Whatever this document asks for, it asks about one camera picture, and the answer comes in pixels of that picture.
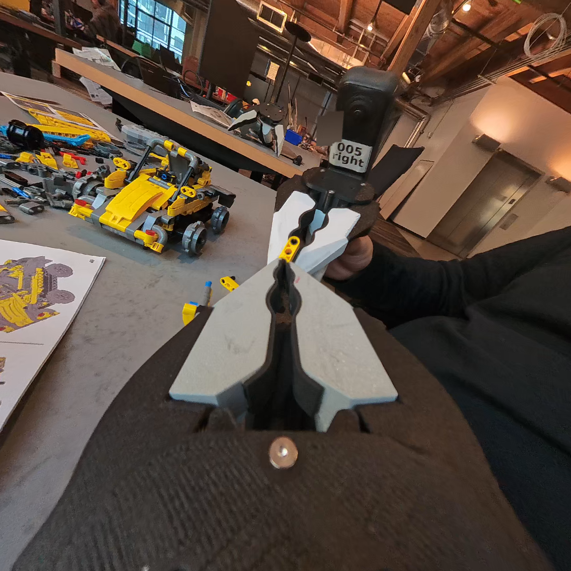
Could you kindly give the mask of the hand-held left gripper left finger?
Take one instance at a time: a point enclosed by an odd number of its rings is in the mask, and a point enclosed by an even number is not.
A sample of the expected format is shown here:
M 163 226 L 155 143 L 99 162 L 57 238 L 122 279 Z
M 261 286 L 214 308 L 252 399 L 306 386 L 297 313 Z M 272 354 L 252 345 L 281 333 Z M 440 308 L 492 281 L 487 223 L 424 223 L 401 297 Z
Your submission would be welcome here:
M 289 263 L 275 260 L 215 304 L 169 389 L 256 430 L 292 428 Z

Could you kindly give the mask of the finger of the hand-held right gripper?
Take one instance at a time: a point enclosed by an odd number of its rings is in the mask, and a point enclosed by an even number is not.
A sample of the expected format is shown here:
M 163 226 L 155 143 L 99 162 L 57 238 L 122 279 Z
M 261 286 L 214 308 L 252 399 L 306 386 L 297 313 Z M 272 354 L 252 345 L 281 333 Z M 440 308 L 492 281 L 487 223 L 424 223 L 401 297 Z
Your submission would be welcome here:
M 295 258 L 295 265 L 320 280 L 330 264 L 346 249 L 349 235 L 360 220 L 354 210 L 316 210 L 308 229 L 309 243 Z
M 274 212 L 267 251 L 267 264 L 279 257 L 290 236 L 300 227 L 300 221 L 306 214 L 312 215 L 315 201 L 300 191 L 294 191 L 283 205 Z

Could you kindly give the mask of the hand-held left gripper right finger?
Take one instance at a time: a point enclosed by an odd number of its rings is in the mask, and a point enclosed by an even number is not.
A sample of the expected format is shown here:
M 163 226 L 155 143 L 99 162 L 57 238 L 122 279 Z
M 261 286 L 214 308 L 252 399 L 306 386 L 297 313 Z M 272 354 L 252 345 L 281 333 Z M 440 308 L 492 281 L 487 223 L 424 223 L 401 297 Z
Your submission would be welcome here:
M 287 264 L 296 402 L 326 432 L 336 414 L 395 402 L 398 393 L 353 307 Z

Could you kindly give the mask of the yellow panel with grey axle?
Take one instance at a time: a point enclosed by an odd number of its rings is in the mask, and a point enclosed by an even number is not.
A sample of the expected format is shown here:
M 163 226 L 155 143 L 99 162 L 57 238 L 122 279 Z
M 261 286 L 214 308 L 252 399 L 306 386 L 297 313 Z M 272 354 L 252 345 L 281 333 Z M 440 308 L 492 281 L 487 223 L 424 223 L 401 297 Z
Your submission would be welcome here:
M 197 302 L 185 303 L 182 309 L 183 325 L 187 326 L 192 322 L 203 310 L 210 307 L 212 297 L 212 281 L 208 280 L 204 283 L 204 287 Z

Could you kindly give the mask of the person's right forearm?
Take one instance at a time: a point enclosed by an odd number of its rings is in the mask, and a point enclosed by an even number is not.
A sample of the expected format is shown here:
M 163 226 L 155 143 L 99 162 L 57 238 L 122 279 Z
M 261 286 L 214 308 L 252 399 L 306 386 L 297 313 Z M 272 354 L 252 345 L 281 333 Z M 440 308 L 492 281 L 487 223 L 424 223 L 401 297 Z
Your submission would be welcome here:
M 399 255 L 374 243 L 371 263 L 339 291 L 388 327 L 421 318 L 463 318 L 468 309 L 570 312 L 570 227 L 519 240 L 463 261 Z

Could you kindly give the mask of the grey desk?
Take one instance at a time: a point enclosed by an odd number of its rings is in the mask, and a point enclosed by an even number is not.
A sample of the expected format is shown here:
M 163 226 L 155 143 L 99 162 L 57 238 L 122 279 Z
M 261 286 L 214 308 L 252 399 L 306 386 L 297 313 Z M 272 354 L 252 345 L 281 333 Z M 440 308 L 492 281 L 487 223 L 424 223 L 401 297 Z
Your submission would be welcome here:
M 92 289 L 1 432 L 1 570 L 61 497 L 102 415 L 138 368 L 182 328 L 183 304 L 222 276 L 245 281 L 266 262 L 276 193 L 211 162 L 215 184 L 236 193 L 230 221 L 201 256 L 156 255 L 49 209 L 1 225 L 1 239 L 106 258 Z

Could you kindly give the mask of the person's right hand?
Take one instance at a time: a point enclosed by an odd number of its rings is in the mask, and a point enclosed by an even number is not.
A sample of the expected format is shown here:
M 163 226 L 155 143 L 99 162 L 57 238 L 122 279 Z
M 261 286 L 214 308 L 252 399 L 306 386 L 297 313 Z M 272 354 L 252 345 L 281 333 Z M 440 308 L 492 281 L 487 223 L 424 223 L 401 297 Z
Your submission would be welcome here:
M 325 278 L 336 282 L 344 282 L 364 270 L 372 261 L 374 245 L 366 235 L 348 243 L 344 252 L 330 262 L 325 271 Z

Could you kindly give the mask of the black flat panel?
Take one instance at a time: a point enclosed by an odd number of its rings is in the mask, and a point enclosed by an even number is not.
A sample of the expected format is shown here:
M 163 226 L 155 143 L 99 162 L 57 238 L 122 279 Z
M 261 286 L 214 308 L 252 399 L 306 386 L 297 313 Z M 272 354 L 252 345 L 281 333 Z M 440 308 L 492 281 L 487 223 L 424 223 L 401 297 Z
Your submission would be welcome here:
M 401 147 L 393 144 L 371 169 L 367 182 L 374 188 L 377 201 L 402 175 L 408 172 L 425 147 Z

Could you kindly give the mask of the spare grey black gripper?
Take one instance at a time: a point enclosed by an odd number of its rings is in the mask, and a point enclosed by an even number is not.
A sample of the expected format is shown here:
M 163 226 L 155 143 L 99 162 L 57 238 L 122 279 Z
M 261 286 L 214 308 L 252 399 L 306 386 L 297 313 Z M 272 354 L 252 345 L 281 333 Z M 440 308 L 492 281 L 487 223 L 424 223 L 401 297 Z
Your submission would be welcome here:
M 270 148 L 276 157 L 285 141 L 284 110 L 273 103 L 255 104 L 232 120 L 227 131 L 238 130 L 244 137 L 255 139 Z

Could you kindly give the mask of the printed paper sheet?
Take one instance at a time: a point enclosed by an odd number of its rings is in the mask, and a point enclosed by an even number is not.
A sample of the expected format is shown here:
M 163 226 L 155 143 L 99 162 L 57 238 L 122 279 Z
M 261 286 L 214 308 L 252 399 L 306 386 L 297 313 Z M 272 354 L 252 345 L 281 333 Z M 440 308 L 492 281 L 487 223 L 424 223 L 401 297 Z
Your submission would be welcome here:
M 193 112 L 210 119 L 214 123 L 226 129 L 232 125 L 233 118 L 227 115 L 223 110 L 209 105 L 200 104 L 195 101 L 190 101 L 189 103 Z
M 102 86 L 84 76 L 81 76 L 79 81 L 87 90 L 87 93 L 92 102 L 100 104 L 104 107 L 112 106 L 112 96 L 102 88 Z
M 74 55 L 96 63 L 98 65 L 105 66 L 107 68 L 112 68 L 114 70 L 120 71 L 120 67 L 112 59 L 111 54 L 106 48 L 99 47 L 83 47 L 82 49 L 73 48 Z

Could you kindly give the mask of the long wood-edged table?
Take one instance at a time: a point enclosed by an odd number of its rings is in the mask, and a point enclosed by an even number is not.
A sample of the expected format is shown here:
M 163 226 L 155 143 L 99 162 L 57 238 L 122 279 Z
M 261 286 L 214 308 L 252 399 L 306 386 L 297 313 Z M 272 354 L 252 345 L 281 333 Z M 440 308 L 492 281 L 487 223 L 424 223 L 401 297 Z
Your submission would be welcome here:
M 290 143 L 282 151 L 294 158 L 302 157 L 300 166 L 284 154 L 276 156 L 272 149 L 229 132 L 204 115 L 194 112 L 191 104 L 167 96 L 142 80 L 56 49 L 55 61 L 69 71 L 99 84 L 113 99 L 112 111 L 122 118 L 181 143 L 198 155 L 232 170 L 279 174 L 286 178 L 318 167 L 321 156 L 304 151 Z

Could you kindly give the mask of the metal elevator door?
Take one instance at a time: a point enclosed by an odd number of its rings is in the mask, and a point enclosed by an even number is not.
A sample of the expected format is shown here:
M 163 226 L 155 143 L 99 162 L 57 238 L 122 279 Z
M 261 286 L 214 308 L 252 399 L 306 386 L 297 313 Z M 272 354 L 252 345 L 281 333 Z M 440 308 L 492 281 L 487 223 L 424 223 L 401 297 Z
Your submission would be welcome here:
M 542 175 L 510 153 L 494 153 L 427 241 L 466 258 Z

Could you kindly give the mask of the yellow grey brick vehicle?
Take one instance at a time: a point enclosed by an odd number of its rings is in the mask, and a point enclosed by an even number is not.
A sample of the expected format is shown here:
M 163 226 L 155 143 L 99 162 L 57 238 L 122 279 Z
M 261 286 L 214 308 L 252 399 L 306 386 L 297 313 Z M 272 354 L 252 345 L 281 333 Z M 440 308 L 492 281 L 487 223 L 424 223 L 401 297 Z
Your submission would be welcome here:
M 75 193 L 69 215 L 158 254 L 179 243 L 199 256 L 208 230 L 225 231 L 236 194 L 213 184 L 211 166 L 187 148 L 158 137 L 137 163 L 113 164 L 94 189 Z

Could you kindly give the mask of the black disc-topped stand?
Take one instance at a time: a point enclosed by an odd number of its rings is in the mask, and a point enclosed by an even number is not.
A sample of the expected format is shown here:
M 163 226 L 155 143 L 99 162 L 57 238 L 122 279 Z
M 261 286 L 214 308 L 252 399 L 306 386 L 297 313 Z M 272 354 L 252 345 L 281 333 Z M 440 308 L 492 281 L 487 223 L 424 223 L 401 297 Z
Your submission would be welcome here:
M 299 25 L 296 22 L 293 21 L 286 22 L 285 28 L 286 31 L 289 33 L 289 35 L 292 37 L 292 42 L 291 42 L 291 47 L 289 49 L 289 53 L 287 55 L 287 59 L 283 66 L 282 76 L 280 77 L 280 80 L 277 84 L 277 88 L 273 93 L 273 103 L 275 104 L 279 103 L 279 97 L 281 95 L 283 85 L 287 77 L 289 65 L 298 42 L 308 43 L 312 39 L 311 34 L 303 26 Z

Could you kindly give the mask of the brick instruction booklet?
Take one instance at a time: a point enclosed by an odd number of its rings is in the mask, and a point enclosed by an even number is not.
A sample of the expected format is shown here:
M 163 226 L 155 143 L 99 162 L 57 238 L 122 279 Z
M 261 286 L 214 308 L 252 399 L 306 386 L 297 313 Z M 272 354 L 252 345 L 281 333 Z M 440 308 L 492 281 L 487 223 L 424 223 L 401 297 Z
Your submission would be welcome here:
M 105 260 L 1 240 L 1 430 L 75 319 Z

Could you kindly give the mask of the tall black board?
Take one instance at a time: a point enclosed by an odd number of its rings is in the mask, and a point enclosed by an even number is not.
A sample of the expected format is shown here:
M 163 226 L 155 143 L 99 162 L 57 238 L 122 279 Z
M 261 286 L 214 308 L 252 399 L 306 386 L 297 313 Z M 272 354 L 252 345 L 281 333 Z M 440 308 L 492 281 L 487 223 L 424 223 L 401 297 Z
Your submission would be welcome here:
M 211 1 L 197 74 L 242 98 L 258 38 L 246 10 L 236 1 Z

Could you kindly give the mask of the pile of loose brick pieces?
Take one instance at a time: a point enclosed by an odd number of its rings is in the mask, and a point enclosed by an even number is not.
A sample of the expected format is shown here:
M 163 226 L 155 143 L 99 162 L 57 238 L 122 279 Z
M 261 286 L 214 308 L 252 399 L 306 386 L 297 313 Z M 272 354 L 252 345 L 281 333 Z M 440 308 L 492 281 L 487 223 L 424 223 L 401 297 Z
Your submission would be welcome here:
M 38 124 L 12 119 L 1 125 L 1 223 L 15 222 L 6 205 L 27 215 L 45 207 L 69 210 L 95 195 L 123 156 L 124 143 L 93 123 L 37 115 Z

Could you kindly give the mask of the yellow printed sheet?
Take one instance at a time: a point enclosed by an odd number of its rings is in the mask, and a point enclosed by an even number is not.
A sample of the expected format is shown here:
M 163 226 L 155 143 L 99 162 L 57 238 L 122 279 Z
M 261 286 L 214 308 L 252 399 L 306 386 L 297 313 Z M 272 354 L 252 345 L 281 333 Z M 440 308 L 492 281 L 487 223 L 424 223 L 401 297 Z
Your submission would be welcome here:
M 41 101 L 37 98 L 1 94 L 34 120 L 32 124 L 43 133 L 47 142 L 62 142 L 74 147 L 92 147 L 95 143 L 112 143 L 118 138 L 102 125 L 81 111 L 73 111 L 59 104 Z

